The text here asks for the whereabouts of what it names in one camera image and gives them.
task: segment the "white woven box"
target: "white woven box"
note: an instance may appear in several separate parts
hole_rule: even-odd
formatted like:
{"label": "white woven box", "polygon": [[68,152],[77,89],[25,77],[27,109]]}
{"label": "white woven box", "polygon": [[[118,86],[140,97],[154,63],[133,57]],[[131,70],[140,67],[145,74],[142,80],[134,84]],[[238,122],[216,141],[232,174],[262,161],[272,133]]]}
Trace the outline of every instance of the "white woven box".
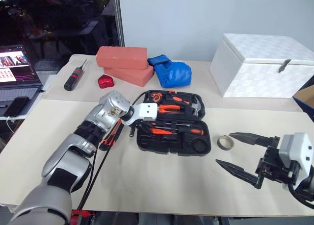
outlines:
{"label": "white woven box", "polygon": [[314,75],[314,53],[286,36],[224,34],[209,70],[223,97],[291,98]]}

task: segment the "black tool case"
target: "black tool case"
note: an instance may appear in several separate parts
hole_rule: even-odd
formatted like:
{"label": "black tool case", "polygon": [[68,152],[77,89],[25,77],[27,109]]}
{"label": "black tool case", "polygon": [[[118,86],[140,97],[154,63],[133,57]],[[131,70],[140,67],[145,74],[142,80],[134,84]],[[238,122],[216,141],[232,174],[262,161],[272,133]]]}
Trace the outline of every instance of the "black tool case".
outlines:
{"label": "black tool case", "polygon": [[[180,110],[170,109],[164,113],[159,108],[155,122],[137,123],[137,145],[141,150],[167,154],[177,153],[182,156],[203,156],[210,152],[209,130],[201,119],[205,116],[202,98],[197,94],[164,90],[147,91],[144,102],[155,102],[158,107],[176,105]],[[154,134],[157,131],[170,131],[173,134]]]}

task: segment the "smartphone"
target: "smartphone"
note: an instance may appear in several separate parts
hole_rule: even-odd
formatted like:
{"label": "smartphone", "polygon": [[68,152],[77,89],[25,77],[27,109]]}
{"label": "smartphone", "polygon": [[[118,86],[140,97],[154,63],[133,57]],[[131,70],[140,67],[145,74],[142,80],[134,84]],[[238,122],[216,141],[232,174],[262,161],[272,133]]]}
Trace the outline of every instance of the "smartphone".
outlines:
{"label": "smartphone", "polygon": [[8,109],[5,111],[4,115],[5,117],[16,117],[20,114],[20,112],[23,110],[25,105],[28,103],[29,98],[28,97],[17,97],[13,100],[11,105],[8,107]]}

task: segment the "black cable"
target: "black cable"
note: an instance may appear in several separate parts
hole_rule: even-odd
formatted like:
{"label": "black cable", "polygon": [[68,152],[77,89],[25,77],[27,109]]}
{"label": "black cable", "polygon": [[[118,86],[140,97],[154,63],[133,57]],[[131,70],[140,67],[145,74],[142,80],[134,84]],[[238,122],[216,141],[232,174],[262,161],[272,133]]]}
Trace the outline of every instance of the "black cable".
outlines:
{"label": "black cable", "polygon": [[89,181],[88,181],[87,187],[86,187],[86,189],[85,189],[85,192],[84,192],[84,194],[83,194],[83,196],[82,196],[82,199],[81,199],[81,201],[80,201],[80,203],[79,203],[79,205],[78,205],[77,210],[81,210],[80,207],[81,207],[83,198],[85,198],[85,196],[86,196],[86,194],[87,194],[87,191],[88,191],[88,188],[90,187],[90,184],[91,184],[91,182],[92,182],[93,174],[94,174],[94,168],[95,168],[95,162],[96,162],[97,150],[98,150],[98,149],[96,149],[96,151],[95,151],[95,155],[94,155],[94,159],[93,159],[93,164],[92,164],[92,169],[91,169],[91,172],[90,172]]}
{"label": "black cable", "polygon": [[[146,93],[146,92],[141,93],[141,94],[134,100],[134,102],[132,103],[132,105],[134,105],[145,93]],[[94,186],[94,184],[95,184],[95,181],[96,181],[96,179],[97,179],[97,176],[98,176],[98,174],[99,174],[99,172],[100,172],[100,170],[101,170],[101,168],[102,168],[102,166],[103,166],[103,164],[104,164],[104,162],[105,162],[105,160],[106,160],[106,158],[107,158],[107,156],[108,156],[108,153],[109,153],[110,149],[111,149],[111,147],[107,150],[107,152],[106,152],[106,154],[105,154],[105,156],[104,156],[102,162],[100,163],[100,165],[99,165],[99,167],[98,167],[98,169],[97,169],[97,171],[96,171],[96,174],[95,174],[95,176],[94,176],[94,178],[93,178],[93,180],[92,180],[97,151],[95,152],[95,156],[94,156],[94,159],[93,159],[92,170],[91,170],[91,176],[90,176],[90,178],[89,178],[89,182],[88,182],[87,187],[86,187],[86,189],[85,189],[85,192],[84,192],[84,194],[83,194],[83,196],[82,196],[82,199],[81,199],[81,201],[80,201],[80,203],[79,203],[79,205],[78,205],[78,210],[82,210],[82,209],[83,209],[83,207],[84,207],[84,205],[85,205],[85,202],[87,201],[87,199],[88,199],[88,197],[89,197],[89,194],[90,194],[90,192],[92,191],[92,188],[93,188],[93,186]]]}
{"label": "black cable", "polygon": [[293,197],[296,198],[300,203],[304,204],[304,205],[307,206],[308,208],[314,209],[314,204],[311,204],[311,203],[306,202],[303,198],[301,198],[301,197],[295,192],[292,183],[288,184],[288,188],[289,188],[290,193],[293,195]]}

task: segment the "wall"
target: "wall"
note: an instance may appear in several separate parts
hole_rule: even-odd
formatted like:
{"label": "wall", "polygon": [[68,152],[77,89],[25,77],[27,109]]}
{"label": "wall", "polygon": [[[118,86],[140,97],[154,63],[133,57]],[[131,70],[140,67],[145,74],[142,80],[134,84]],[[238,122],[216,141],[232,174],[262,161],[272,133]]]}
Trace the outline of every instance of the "wall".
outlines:
{"label": "wall", "polygon": [[120,0],[125,46],[211,61],[222,33],[291,36],[314,49],[314,0]]}

